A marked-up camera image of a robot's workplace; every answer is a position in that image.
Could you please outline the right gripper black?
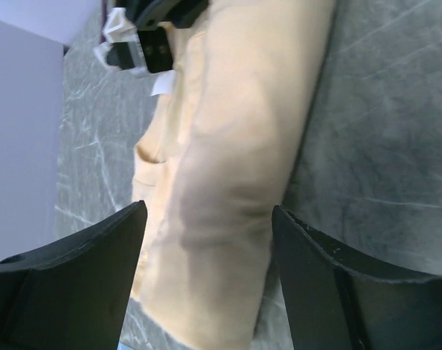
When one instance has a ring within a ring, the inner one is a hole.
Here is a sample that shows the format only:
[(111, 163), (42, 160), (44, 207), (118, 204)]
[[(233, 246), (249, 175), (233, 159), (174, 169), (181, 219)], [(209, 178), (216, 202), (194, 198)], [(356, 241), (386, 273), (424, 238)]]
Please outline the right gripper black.
[(115, 7), (125, 9), (125, 16), (137, 28), (156, 28), (159, 23), (172, 23), (176, 28), (189, 28), (206, 10), (208, 0), (122, 0)]

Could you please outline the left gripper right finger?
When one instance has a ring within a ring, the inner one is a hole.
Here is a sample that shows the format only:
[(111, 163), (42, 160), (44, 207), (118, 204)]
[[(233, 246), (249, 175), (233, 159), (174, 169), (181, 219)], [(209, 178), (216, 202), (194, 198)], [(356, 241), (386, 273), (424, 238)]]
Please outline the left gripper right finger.
[(442, 349), (442, 275), (364, 254), (280, 206), (271, 223), (295, 349)]

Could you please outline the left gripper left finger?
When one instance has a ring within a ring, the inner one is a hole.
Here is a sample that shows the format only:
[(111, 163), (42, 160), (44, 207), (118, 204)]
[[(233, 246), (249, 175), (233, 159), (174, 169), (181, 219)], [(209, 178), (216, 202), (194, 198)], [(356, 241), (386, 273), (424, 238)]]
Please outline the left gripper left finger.
[(0, 349), (116, 349), (147, 207), (0, 262)]

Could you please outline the cream yellow t shirt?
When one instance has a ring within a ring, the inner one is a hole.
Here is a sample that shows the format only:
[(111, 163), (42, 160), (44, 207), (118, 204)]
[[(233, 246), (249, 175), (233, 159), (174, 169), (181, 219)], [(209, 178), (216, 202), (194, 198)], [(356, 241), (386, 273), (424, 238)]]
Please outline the cream yellow t shirt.
[(167, 26), (174, 88), (135, 147), (148, 219), (131, 295), (192, 349), (248, 349), (334, 1), (212, 1)]

